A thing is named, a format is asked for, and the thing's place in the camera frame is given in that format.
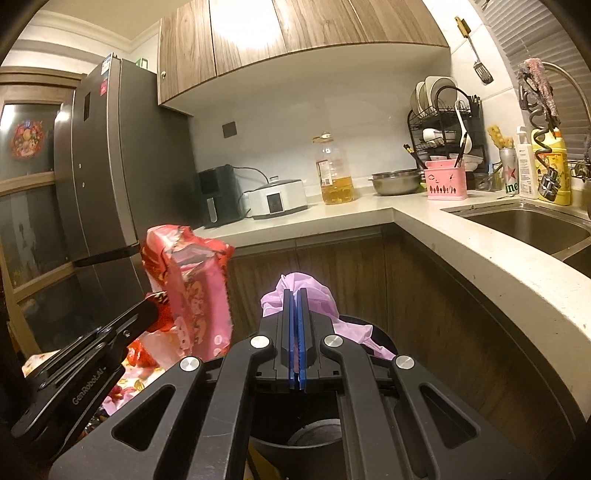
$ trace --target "metal bolt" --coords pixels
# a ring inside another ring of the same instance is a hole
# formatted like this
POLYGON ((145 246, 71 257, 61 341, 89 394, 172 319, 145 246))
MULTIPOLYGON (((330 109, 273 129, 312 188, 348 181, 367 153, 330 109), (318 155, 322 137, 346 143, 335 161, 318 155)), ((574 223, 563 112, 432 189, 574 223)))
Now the metal bolt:
POLYGON ((192 372, 199 368, 199 358, 195 358, 194 356, 186 356, 181 360, 181 370, 185 370, 186 372, 192 372))
POLYGON ((269 343, 270 340, 264 335, 257 335, 251 338, 251 345, 254 348, 265 348, 269 343))
POLYGON ((338 335, 327 335, 324 337, 324 343, 333 348, 338 347, 343 344, 343 338, 338 335))
POLYGON ((398 355, 396 357, 396 366, 402 370, 410 370, 414 367, 414 360, 408 355, 398 355))

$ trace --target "hanging spatula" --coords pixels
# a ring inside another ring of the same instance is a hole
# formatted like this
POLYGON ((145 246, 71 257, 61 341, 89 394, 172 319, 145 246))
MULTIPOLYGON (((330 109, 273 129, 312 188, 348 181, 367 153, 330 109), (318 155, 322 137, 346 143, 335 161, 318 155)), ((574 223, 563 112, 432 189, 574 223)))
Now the hanging spatula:
POLYGON ((470 27, 468 27, 466 20, 464 20, 463 18, 456 17, 456 23, 457 27, 460 29, 460 32, 462 33, 462 36, 468 39, 468 42, 472 47, 472 51, 474 52, 474 55, 476 55, 476 62, 474 63, 474 70, 476 74, 478 75, 482 83, 484 83, 485 85, 492 83, 494 81, 494 78, 492 77, 488 69, 484 66, 484 64, 480 61, 478 52, 474 48, 474 44, 472 43, 472 39, 470 38, 470 33, 472 32, 472 30, 470 29, 470 27))

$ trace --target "stainless steel basin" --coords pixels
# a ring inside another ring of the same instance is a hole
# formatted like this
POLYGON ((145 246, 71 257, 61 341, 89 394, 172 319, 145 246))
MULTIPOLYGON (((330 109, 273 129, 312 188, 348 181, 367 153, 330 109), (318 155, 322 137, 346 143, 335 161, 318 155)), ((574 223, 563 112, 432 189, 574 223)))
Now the stainless steel basin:
POLYGON ((531 245, 591 278, 591 222, 526 200, 446 210, 531 245))

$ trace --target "countertop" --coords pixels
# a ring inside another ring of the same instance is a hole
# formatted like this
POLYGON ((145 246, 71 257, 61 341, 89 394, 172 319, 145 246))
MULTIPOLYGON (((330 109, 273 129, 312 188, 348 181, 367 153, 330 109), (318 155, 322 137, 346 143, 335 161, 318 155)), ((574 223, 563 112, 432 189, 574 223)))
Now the countertop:
MULTIPOLYGON (((394 222, 428 246, 493 301, 530 339, 591 416, 591 279, 559 260, 444 209, 518 199, 501 192, 469 192, 461 201, 365 194, 351 203, 313 203, 268 220, 244 219, 197 235, 235 247, 394 222)), ((586 213, 570 210, 586 218, 586 213)))

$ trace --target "gray refrigerator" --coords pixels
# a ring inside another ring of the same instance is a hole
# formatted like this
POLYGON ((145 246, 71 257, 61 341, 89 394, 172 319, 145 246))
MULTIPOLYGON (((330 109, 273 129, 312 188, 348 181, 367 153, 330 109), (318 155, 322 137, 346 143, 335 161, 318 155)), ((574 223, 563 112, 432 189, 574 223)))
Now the gray refrigerator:
POLYGON ((151 291, 139 253, 148 228, 200 225, 188 117, 158 106, 154 73, 111 55, 76 89, 54 145, 70 259, 104 325, 151 291))

